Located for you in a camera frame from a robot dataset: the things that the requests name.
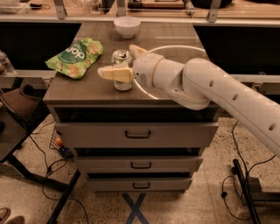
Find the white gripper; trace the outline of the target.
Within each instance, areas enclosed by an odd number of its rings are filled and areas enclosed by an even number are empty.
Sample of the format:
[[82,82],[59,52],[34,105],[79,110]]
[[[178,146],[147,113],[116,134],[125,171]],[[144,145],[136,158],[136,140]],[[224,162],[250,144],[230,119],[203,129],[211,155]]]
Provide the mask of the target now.
[[138,84],[147,88],[152,88],[153,74],[158,63],[164,57],[153,52],[147,52],[146,49],[143,49],[138,45],[130,45],[129,52],[134,59],[133,70],[127,63],[120,63],[113,66],[98,68],[98,75],[106,80],[119,81],[123,83],[130,83],[133,81],[135,75]]

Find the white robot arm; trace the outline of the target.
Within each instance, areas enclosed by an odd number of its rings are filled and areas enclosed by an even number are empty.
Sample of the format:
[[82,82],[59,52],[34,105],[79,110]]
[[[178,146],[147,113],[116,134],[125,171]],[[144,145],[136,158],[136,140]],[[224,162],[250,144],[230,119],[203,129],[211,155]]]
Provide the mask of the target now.
[[147,88],[164,91],[179,105],[202,110],[210,102],[226,110],[280,157],[280,105],[243,85],[207,59],[185,64],[131,45],[133,65],[123,62],[97,70],[103,79],[128,83],[135,80]]

